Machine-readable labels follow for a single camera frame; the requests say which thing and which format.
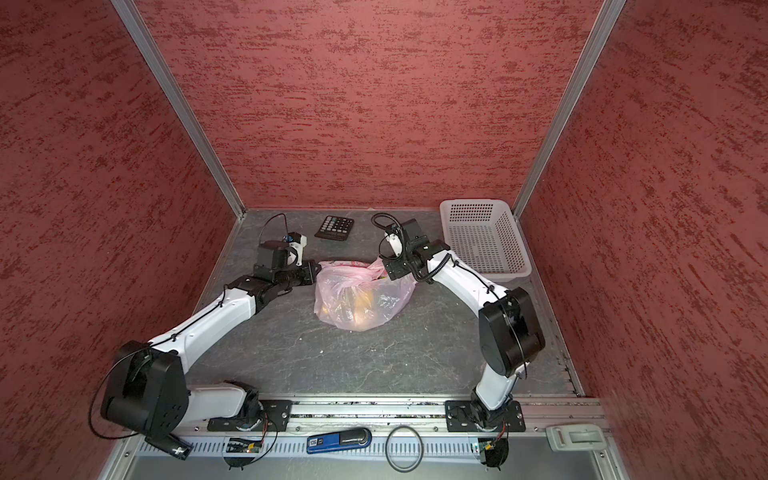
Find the white plastic basket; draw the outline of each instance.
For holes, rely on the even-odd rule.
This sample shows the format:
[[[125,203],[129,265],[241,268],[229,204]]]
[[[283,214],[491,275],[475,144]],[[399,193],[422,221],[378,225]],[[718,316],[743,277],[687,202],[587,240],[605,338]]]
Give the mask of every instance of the white plastic basket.
[[[507,282],[531,274],[531,261],[509,205],[501,200],[446,200],[442,234],[459,258],[489,280]]]

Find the wallpaper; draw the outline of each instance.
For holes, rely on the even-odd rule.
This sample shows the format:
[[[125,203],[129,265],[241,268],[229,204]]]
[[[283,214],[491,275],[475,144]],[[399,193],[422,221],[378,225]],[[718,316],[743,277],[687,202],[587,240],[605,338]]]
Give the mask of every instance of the wallpaper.
[[[629,1],[523,213],[632,478],[768,478],[766,21]]]
[[[247,207],[513,204],[600,0],[137,0]]]
[[[192,313],[234,215],[109,2],[4,2],[0,84],[0,477],[91,480],[116,348]]]

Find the gray floor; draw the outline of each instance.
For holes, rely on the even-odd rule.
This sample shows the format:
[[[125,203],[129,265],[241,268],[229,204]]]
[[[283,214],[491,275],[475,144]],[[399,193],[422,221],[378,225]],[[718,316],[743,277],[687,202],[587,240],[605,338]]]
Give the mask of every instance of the gray floor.
[[[559,452],[546,439],[509,439],[507,461],[501,470],[480,463],[456,464],[424,461],[407,478],[483,478],[496,480],[593,480],[600,478],[591,452]],[[189,458],[179,462],[171,457],[141,457],[134,460],[129,479],[204,480],[210,478],[406,478],[383,461],[336,460],[332,458],[269,458],[248,465],[242,471],[227,471],[221,458]]]
[[[387,210],[401,221],[416,218],[431,238],[442,238],[436,211]],[[249,212],[230,251],[221,283],[250,273],[264,221],[276,210]],[[288,210],[288,228],[307,235],[305,257],[314,260],[376,259],[382,231],[370,223],[374,210]],[[345,242],[314,237],[327,214],[350,217]],[[284,235],[280,218],[263,240]],[[527,279],[522,286],[533,294]],[[208,293],[206,303],[219,292]],[[189,383],[236,379],[266,393],[404,393],[468,395],[480,380],[483,358],[475,314],[439,284],[419,284],[405,309],[383,326],[350,332],[321,322],[313,313],[314,288],[299,287],[240,324],[209,349],[187,374]],[[528,368],[515,394],[573,395],[564,363],[552,346]]]

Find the plastic bag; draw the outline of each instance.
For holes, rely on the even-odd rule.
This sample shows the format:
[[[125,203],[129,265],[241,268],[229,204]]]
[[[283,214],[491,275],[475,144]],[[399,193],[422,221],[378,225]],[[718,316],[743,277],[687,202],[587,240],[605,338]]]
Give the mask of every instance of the plastic bag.
[[[413,275],[390,280],[381,259],[371,263],[320,262],[315,315],[340,329],[363,332],[383,325],[411,299]]]

